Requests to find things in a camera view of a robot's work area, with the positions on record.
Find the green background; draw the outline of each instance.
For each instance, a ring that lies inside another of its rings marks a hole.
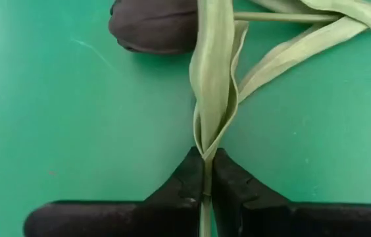
[[[111,4],[0,0],[0,236],[48,201],[144,199],[193,145],[191,55],[123,50]],[[239,75],[302,30],[252,23]],[[371,32],[253,94],[222,147],[292,200],[371,203]]]

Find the green stem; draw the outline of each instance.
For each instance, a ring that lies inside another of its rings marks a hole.
[[[285,14],[285,13],[234,13],[235,20],[254,21],[281,21],[297,23],[328,23],[339,20],[342,16],[337,14]]]

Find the green cutting mat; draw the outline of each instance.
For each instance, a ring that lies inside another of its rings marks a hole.
[[[0,237],[48,201],[143,199],[193,145],[191,55],[123,50],[111,4],[0,0]],[[252,23],[240,75],[302,30]],[[371,202],[371,32],[257,91],[222,146],[292,200]]]

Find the green surface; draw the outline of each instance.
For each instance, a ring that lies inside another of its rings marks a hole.
[[[123,50],[111,4],[0,0],[0,237],[48,201],[143,199],[193,145],[191,55]],[[252,23],[240,75],[303,29]],[[222,146],[292,200],[371,202],[371,32],[257,91]]]

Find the plant stem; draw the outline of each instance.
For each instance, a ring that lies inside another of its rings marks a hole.
[[[235,20],[280,21],[296,23],[328,23],[339,20],[338,14],[234,13]]]

